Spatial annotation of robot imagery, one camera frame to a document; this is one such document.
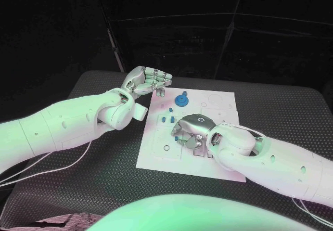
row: gray mat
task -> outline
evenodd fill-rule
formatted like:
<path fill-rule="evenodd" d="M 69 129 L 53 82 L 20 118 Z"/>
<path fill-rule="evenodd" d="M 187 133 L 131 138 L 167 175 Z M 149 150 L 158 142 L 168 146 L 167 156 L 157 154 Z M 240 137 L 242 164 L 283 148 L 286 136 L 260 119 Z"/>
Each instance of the gray mat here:
<path fill-rule="evenodd" d="M 69 98 L 99 94 L 119 87 L 125 74 L 83 73 Z M 240 125 L 275 139 L 291 142 L 333 160 L 333 115 L 321 94 L 308 88 L 174 77 L 171 87 L 234 92 Z M 136 102 L 148 107 L 151 95 Z M 149 196 L 190 193 L 255 205 L 328 230 L 298 210 L 288 197 L 253 182 L 217 180 L 135 168 L 145 121 L 132 120 L 122 131 L 92 141 L 86 156 L 69 169 L 36 176 L 15 184 L 0 219 L 10 228 L 70 213 L 105 215 L 123 204 Z M 21 177 L 69 165 L 86 144 L 53 153 Z M 333 209 L 305 203 L 308 210 L 333 220 Z"/>

